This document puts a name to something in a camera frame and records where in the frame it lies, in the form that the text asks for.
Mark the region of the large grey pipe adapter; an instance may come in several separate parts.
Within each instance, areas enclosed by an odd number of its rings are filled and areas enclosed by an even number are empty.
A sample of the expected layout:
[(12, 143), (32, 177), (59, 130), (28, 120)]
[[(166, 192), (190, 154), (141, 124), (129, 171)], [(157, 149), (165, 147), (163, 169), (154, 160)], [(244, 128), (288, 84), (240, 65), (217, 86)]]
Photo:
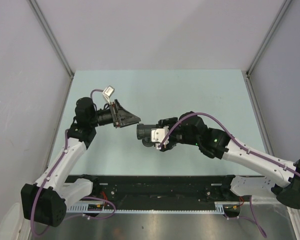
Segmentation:
[(151, 142), (151, 132), (152, 129), (156, 129), (157, 126), (155, 124), (143, 124), (139, 123), (136, 126), (136, 136), (138, 140), (145, 140), (147, 142)]

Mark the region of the grey pipe tee fitting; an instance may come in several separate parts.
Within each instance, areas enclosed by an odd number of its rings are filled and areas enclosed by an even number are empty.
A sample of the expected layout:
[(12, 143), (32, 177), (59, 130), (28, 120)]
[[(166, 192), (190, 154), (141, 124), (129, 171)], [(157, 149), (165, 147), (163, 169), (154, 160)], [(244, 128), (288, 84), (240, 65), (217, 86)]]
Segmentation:
[(144, 138), (144, 139), (141, 140), (141, 142), (142, 142), (142, 145), (147, 147), (147, 148), (151, 148), (151, 147), (154, 146), (154, 143), (151, 141), (150, 138)]

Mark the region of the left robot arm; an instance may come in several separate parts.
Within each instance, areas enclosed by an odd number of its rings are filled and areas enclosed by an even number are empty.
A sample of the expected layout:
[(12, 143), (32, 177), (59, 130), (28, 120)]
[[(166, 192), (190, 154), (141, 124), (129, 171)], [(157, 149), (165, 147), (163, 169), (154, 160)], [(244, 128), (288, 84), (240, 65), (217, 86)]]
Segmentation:
[(21, 189), (24, 218), (31, 224), (40, 223), (57, 227), (63, 221), (68, 208), (87, 197), (95, 200), (101, 188), (89, 178), (79, 178), (64, 187), (67, 177), (80, 157), (88, 150), (97, 135), (96, 128), (113, 125), (124, 128), (138, 124), (141, 119), (124, 109), (118, 100), (106, 109), (97, 109), (92, 98), (82, 97), (75, 105), (75, 116), (65, 131), (65, 143), (59, 155), (32, 184)]

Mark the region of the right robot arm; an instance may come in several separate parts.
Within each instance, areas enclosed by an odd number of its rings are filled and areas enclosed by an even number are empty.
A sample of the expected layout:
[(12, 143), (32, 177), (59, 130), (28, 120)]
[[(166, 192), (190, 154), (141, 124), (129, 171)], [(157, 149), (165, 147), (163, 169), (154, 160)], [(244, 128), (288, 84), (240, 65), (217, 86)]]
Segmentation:
[(176, 144), (194, 145), (206, 157), (230, 161), (269, 179), (270, 196), (281, 204), (300, 210), (300, 159), (293, 162), (258, 151), (235, 138), (215, 117), (187, 112), (162, 119), (150, 139), (161, 152)]

